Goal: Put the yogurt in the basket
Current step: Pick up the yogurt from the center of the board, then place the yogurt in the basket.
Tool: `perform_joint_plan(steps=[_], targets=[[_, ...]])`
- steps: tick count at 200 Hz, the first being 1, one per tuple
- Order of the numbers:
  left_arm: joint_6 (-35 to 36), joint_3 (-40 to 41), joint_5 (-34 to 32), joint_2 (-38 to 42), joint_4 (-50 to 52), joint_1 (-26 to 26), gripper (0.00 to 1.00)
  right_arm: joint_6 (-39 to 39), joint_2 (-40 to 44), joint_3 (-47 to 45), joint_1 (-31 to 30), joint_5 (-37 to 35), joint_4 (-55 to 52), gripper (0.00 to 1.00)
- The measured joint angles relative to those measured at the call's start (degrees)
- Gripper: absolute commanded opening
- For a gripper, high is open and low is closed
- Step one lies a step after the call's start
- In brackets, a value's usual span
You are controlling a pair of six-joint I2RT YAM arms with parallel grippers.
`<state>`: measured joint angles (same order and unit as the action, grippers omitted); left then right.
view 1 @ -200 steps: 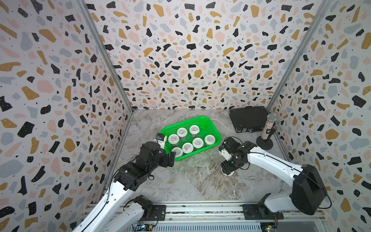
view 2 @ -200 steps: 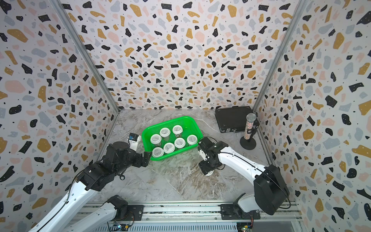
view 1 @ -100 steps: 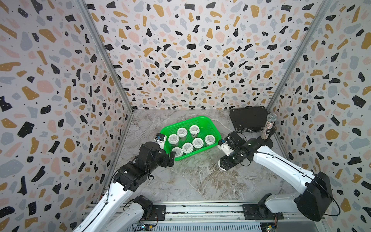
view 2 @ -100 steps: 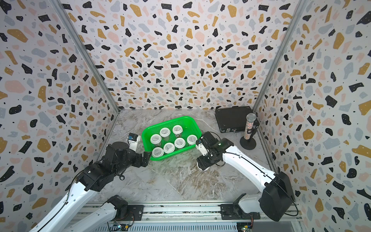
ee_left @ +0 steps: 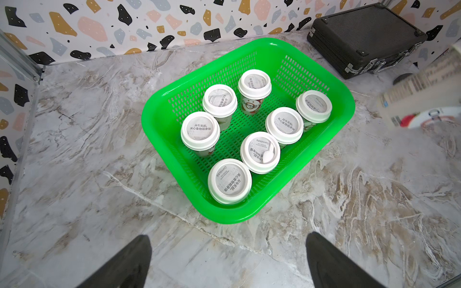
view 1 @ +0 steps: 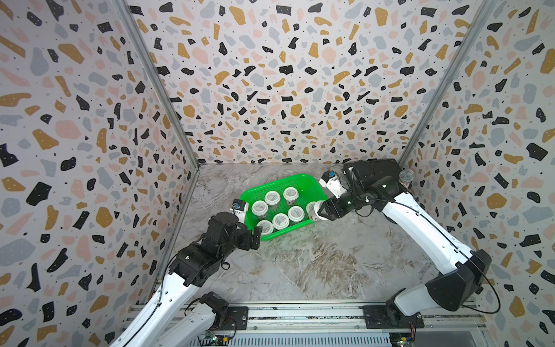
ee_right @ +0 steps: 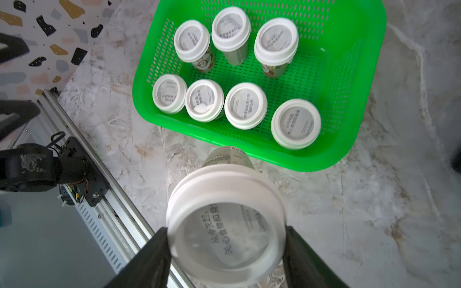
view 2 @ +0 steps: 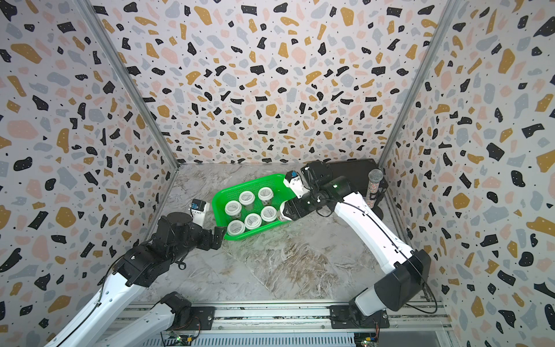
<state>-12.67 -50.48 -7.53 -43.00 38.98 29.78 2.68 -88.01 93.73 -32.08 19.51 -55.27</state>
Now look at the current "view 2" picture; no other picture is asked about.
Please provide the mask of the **yogurt cup white lid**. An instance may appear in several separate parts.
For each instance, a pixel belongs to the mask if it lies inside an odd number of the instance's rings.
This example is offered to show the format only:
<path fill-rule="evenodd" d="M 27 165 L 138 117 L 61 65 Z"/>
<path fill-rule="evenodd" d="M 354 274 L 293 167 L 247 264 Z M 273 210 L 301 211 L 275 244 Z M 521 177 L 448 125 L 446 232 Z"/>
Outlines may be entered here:
<path fill-rule="evenodd" d="M 242 214 L 243 205 L 237 201 L 232 200 L 225 204 L 225 214 L 232 219 L 240 219 Z"/>
<path fill-rule="evenodd" d="M 258 198 L 264 206 L 271 205 L 274 198 L 274 192 L 269 187 L 263 187 L 258 192 Z"/>
<path fill-rule="evenodd" d="M 230 237 L 235 237 L 243 234 L 246 231 L 246 227 L 242 221 L 233 220 L 230 222 L 230 224 L 228 224 L 226 230 L 227 230 L 227 234 Z"/>
<path fill-rule="evenodd" d="M 292 221 L 292 219 L 290 217 L 287 217 L 287 215 L 285 214 L 286 212 L 286 203 L 282 202 L 279 208 L 279 220 L 283 221 L 283 222 L 289 222 Z"/>
<path fill-rule="evenodd" d="M 245 228 L 248 231 L 254 231 L 255 229 L 261 227 L 262 217 L 256 213 L 250 213 L 244 220 Z"/>
<path fill-rule="evenodd" d="M 278 212 L 273 206 L 268 205 L 261 210 L 260 216 L 265 223 L 269 224 L 278 219 Z"/>
<path fill-rule="evenodd" d="M 253 208 L 254 202 L 256 200 L 256 196 L 251 191 L 243 191 L 239 197 L 238 201 L 247 209 L 250 210 Z"/>

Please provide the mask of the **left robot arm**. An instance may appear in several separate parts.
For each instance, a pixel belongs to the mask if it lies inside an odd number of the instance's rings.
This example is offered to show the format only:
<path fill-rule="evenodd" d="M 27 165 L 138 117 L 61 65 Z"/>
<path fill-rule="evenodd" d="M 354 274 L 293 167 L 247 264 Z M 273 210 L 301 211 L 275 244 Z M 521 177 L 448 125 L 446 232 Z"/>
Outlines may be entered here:
<path fill-rule="evenodd" d="M 160 299 L 142 318 L 119 332 L 102 335 L 118 316 L 171 265 L 184 265 L 194 249 L 218 250 L 226 233 L 224 227 L 204 229 L 197 224 L 168 224 L 160 221 L 151 238 L 115 261 L 99 292 L 49 346 L 135 346 L 155 333 L 180 328 L 202 329 L 194 317 L 192 303 L 177 292 Z"/>

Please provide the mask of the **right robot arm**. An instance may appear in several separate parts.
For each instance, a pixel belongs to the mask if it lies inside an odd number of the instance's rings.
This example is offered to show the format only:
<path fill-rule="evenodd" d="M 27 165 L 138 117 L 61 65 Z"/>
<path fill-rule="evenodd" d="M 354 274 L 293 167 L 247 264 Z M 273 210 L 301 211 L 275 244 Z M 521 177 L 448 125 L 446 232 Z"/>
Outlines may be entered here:
<path fill-rule="evenodd" d="M 346 184 L 330 183 L 318 192 L 305 192 L 280 206 L 280 217 L 297 221 L 327 207 L 344 220 L 377 260 L 384 276 L 351 300 L 354 314 L 364 317 L 389 309 L 398 311 L 427 286 L 431 258 L 396 237 Z"/>

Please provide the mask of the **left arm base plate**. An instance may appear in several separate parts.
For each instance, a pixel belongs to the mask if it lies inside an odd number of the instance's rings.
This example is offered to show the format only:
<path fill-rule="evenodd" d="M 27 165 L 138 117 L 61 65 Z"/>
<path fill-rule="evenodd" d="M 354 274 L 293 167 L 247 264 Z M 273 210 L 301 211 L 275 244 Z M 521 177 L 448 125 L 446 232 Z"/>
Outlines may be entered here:
<path fill-rule="evenodd" d="M 214 307 L 186 307 L 174 316 L 173 331 L 210 331 L 215 320 Z"/>

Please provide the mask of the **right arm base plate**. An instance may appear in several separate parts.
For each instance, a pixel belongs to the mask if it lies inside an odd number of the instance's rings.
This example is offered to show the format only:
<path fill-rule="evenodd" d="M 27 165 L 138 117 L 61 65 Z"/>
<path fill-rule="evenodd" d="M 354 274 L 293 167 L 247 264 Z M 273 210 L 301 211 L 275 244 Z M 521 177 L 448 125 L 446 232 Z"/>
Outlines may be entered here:
<path fill-rule="evenodd" d="M 390 327 L 385 310 L 366 316 L 356 305 L 332 305 L 329 306 L 329 311 L 332 329 L 382 329 Z"/>

